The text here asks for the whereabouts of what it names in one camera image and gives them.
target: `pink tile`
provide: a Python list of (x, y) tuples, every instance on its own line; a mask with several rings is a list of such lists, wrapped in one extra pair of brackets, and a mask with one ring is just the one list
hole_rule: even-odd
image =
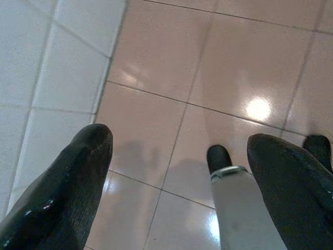
[(286, 129), (333, 141), (333, 36), (316, 34)]
[(173, 4), (194, 9), (214, 11), (218, 0), (154, 0), (155, 2)]
[(215, 210), (162, 192), (145, 250), (220, 250)]
[(108, 80), (187, 100), (210, 18), (207, 12), (132, 1)]
[(318, 29), (320, 31), (333, 33), (333, 0), (326, 0)]
[(164, 187), (214, 207), (206, 152), (211, 145), (227, 148), (234, 165), (247, 168), (247, 140), (256, 133), (279, 136), (280, 130), (189, 105), (172, 155)]
[(219, 0), (217, 11), (256, 20), (313, 29), (321, 0)]
[(109, 172), (86, 245), (95, 250), (143, 249), (160, 191)]
[(299, 147), (303, 145), (303, 142), (305, 140), (304, 135), (299, 135), (287, 131), (283, 131), (281, 138)]
[(309, 38), (215, 14), (190, 102), (282, 127)]
[(110, 168), (161, 187), (185, 104), (107, 83), (97, 115), (114, 136)]

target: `glossy floor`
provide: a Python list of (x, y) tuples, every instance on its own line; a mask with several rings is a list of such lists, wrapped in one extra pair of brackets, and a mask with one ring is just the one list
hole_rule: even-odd
[(333, 0), (131, 0), (97, 122), (114, 155), (93, 250), (220, 249), (206, 150), (333, 141)]

